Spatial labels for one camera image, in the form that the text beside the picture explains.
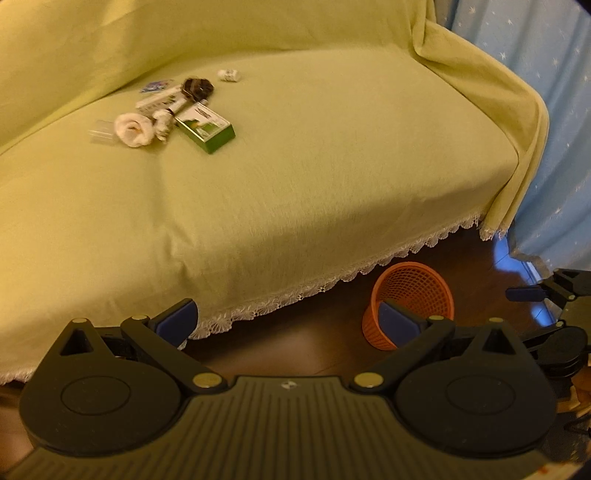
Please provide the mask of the orange plastic mesh basket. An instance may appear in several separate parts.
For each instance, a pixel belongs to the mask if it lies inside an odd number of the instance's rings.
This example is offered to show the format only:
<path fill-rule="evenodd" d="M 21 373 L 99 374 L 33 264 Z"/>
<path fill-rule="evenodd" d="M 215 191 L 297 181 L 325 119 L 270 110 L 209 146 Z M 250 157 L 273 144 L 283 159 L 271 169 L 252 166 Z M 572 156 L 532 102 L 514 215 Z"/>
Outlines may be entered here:
<path fill-rule="evenodd" d="M 447 282 L 427 265 L 402 262 L 387 269 L 374 285 L 363 314 L 363 336 L 379 350 L 394 350 L 422 333 L 433 315 L 455 317 Z"/>

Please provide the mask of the small white pill bottle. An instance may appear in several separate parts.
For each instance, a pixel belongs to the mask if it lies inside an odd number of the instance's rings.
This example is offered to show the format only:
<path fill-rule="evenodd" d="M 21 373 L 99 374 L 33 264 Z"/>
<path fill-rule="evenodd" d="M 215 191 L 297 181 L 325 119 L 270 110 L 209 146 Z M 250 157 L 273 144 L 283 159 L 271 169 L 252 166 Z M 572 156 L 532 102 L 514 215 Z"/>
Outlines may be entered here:
<path fill-rule="evenodd" d="M 235 69 L 221 69 L 217 71 L 217 78 L 226 83 L 238 83 L 242 74 Z"/>

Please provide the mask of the green and white box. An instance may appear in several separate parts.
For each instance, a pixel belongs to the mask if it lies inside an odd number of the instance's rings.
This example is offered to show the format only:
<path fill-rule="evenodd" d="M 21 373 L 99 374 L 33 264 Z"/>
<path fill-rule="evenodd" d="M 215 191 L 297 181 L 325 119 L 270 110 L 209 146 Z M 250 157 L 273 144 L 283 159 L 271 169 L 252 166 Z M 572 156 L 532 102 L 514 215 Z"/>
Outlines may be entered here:
<path fill-rule="evenodd" d="M 207 154 L 235 139 L 235 129 L 228 119 L 202 103 L 195 103 L 175 116 L 176 126 Z"/>

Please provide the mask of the long white medicine box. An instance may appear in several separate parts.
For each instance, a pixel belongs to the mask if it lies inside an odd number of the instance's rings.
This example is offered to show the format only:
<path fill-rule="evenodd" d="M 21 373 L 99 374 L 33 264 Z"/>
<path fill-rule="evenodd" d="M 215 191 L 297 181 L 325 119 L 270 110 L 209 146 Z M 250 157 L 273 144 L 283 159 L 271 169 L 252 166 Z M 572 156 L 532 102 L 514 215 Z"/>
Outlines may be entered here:
<path fill-rule="evenodd" d="M 135 110 L 141 115 L 150 117 L 155 111 L 167 109 L 170 105 L 183 98 L 181 86 L 175 85 L 138 100 L 135 103 Z"/>

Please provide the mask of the brown spray bottle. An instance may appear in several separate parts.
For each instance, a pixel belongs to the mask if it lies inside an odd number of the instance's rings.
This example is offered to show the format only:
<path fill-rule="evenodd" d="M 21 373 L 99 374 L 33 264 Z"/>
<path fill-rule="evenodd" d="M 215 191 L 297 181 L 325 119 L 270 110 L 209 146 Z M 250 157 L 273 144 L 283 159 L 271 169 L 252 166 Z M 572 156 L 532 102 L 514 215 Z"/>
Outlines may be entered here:
<path fill-rule="evenodd" d="M 189 107 L 195 106 L 195 105 L 204 105 L 206 106 L 208 104 L 208 100 L 207 99 L 202 99 L 199 101 L 192 101 L 189 100 L 187 98 L 182 98 L 182 99 L 178 99 L 176 102 L 170 104 L 165 111 L 170 114 L 171 116 L 176 116 L 179 113 L 185 111 L 186 109 L 188 109 Z"/>

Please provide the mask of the brown hair scrunchie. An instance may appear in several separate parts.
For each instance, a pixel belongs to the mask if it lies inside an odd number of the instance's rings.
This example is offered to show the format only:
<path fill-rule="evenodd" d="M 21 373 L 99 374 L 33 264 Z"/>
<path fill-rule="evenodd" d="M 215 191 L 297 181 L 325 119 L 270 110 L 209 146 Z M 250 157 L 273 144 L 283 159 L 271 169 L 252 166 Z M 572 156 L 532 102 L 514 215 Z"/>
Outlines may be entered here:
<path fill-rule="evenodd" d="M 211 97 L 214 86 L 204 78 L 187 78 L 181 85 L 182 94 L 192 102 L 200 102 Z"/>

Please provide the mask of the blue labelled clear plastic box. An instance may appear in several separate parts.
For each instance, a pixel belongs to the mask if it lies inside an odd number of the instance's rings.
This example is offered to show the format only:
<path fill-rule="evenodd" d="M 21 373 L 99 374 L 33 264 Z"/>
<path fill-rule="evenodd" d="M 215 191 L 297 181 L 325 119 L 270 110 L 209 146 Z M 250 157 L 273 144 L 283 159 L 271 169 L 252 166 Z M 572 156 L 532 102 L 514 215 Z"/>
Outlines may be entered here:
<path fill-rule="evenodd" d="M 155 92 L 166 90 L 173 84 L 173 79 L 156 80 L 145 84 L 141 89 L 141 94 L 152 94 Z"/>

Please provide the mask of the yellow-green sofa cover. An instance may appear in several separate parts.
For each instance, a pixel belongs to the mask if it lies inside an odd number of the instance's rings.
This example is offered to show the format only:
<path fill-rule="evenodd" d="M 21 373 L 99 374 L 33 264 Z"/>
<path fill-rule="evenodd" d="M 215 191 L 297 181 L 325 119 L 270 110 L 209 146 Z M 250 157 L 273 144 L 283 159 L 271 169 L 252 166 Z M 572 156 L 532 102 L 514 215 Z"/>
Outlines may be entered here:
<path fill-rule="evenodd" d="M 165 143 L 90 141 L 187 78 L 211 81 L 228 144 L 205 153 L 175 116 Z M 1 379 L 76 317 L 190 297 L 203 338 L 460 228 L 504 233 L 548 129 L 430 1 L 5 1 Z"/>

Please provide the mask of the clear plastic case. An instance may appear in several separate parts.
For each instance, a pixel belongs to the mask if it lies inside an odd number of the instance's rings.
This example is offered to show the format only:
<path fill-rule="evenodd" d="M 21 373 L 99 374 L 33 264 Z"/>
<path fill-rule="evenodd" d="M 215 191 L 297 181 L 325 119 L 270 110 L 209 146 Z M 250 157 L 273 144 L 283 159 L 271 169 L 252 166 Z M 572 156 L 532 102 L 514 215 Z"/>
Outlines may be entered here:
<path fill-rule="evenodd" d="M 92 143 L 115 145 L 119 139 L 115 133 L 114 122 L 97 120 L 88 131 Z"/>

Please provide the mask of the white tissue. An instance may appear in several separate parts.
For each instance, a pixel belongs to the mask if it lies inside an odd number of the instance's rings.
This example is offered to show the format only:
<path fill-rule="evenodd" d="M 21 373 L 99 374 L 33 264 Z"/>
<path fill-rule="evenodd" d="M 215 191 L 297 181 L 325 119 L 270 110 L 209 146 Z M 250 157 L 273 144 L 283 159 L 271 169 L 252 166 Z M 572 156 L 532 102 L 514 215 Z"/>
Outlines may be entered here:
<path fill-rule="evenodd" d="M 165 143 L 170 134 L 174 113 L 170 109 L 156 110 L 152 114 L 154 136 Z"/>

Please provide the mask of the white sock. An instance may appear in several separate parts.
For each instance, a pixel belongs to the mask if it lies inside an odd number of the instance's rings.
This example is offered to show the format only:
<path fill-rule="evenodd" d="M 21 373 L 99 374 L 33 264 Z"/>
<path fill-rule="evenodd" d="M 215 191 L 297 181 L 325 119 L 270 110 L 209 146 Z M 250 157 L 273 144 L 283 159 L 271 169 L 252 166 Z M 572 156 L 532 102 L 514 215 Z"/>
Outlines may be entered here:
<path fill-rule="evenodd" d="M 114 132 L 128 147 L 139 148 L 149 145 L 154 138 L 152 121 L 138 113 L 125 113 L 116 117 Z"/>

